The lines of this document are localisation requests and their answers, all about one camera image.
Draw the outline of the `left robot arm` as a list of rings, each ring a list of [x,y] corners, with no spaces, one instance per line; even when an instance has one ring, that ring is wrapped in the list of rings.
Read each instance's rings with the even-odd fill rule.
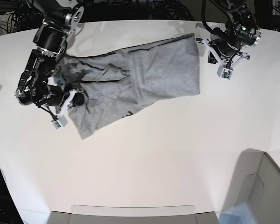
[[[219,60],[231,65],[236,56],[246,59],[250,57],[243,48],[257,45],[261,31],[248,9],[246,0],[211,0],[216,8],[227,17],[225,30],[211,28],[206,22],[207,1],[202,1],[201,18],[203,26],[214,38],[207,43],[213,52],[209,52],[208,63],[216,64]]]

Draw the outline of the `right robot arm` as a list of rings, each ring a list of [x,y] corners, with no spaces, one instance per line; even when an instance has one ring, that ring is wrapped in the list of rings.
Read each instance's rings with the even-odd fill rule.
[[[21,74],[15,97],[21,105],[38,107],[59,106],[63,102],[60,87],[49,85],[48,80],[66,52],[84,14],[82,0],[28,0],[30,8],[43,13],[44,19],[37,30],[26,68]]]

